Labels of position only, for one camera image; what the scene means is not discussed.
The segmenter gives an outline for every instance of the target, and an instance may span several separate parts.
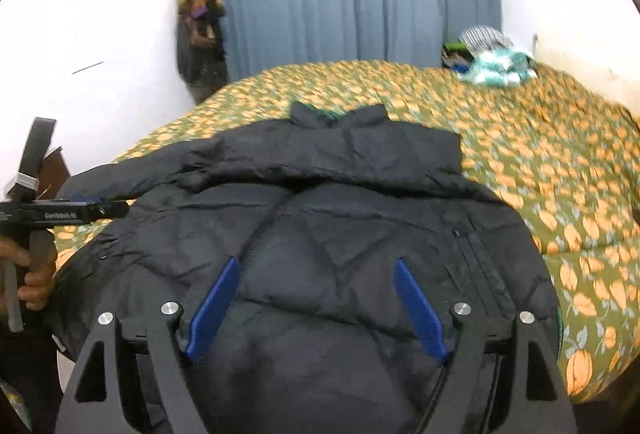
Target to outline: black clothing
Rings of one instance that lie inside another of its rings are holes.
[[[460,163],[459,136],[392,122],[382,105],[332,119],[296,103],[289,120],[74,176],[61,197],[138,200],[65,264],[47,318],[75,357],[101,312],[180,301],[234,257],[238,297],[188,375],[216,431],[407,432],[439,364],[394,289],[399,258],[450,349],[448,309],[466,301],[532,311],[558,352],[558,297],[529,230]]]

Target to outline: blue gripper pad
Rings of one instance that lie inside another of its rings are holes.
[[[190,360],[209,351],[239,284],[240,264],[231,258],[191,319],[189,343],[184,350]]]
[[[424,352],[444,362],[449,351],[444,344],[442,322],[402,259],[396,261],[394,286]]]

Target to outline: jacket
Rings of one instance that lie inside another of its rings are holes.
[[[137,202],[63,266],[49,324],[74,358],[101,312],[180,301],[235,258],[238,295],[188,374],[216,432],[407,432],[440,364],[394,289],[399,258],[448,345],[447,310],[465,301],[496,317],[532,311],[558,352],[558,297],[529,230],[461,159],[459,136],[392,122],[382,105],[335,118],[296,102],[289,119],[74,176],[61,197]]]

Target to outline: bed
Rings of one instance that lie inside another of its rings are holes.
[[[545,65],[538,73],[490,89],[388,62],[277,67],[225,87],[116,161],[286,117],[295,99],[338,111],[382,102],[392,119],[459,133],[465,175],[521,213],[545,258],[561,304],[558,364],[579,403],[640,353],[639,121],[567,74]],[[58,266],[107,224],[57,229]]]

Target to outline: person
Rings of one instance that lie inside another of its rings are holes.
[[[41,311],[47,305],[53,289],[56,257],[56,247],[51,244],[47,263],[25,275],[24,286],[18,288],[18,299],[26,303],[27,309]],[[31,265],[29,253],[9,237],[0,237],[0,258],[19,266]],[[38,327],[11,333],[5,316],[6,300],[0,289],[0,381],[22,398],[32,434],[52,434],[62,400],[55,345],[50,333]],[[11,412],[0,414],[6,416]],[[0,426],[5,421],[6,417],[0,417]]]

